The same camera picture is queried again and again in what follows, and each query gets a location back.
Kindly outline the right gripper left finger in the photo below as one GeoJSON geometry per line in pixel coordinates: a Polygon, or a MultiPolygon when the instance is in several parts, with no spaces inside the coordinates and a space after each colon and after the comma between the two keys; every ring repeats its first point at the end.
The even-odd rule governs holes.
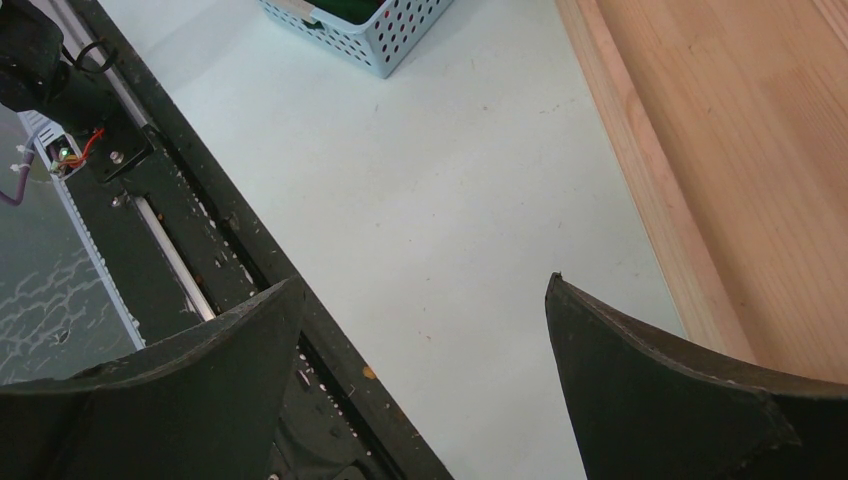
{"type": "Polygon", "coordinates": [[[1,390],[5,479],[263,479],[306,304],[293,277],[65,380],[1,390]]]}

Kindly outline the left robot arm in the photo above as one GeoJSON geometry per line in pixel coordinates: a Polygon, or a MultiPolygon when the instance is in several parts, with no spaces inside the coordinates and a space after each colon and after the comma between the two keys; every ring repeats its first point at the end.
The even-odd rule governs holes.
{"type": "Polygon", "coordinates": [[[70,132],[92,129],[116,110],[93,74],[63,59],[64,36],[29,1],[1,3],[1,103],[36,111],[70,132]]]}

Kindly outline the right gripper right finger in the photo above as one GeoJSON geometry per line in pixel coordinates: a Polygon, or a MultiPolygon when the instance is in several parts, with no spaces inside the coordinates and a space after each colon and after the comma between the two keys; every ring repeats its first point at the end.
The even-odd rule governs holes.
{"type": "Polygon", "coordinates": [[[847,388],[731,358],[566,282],[545,294],[591,479],[843,479],[847,388]]]}

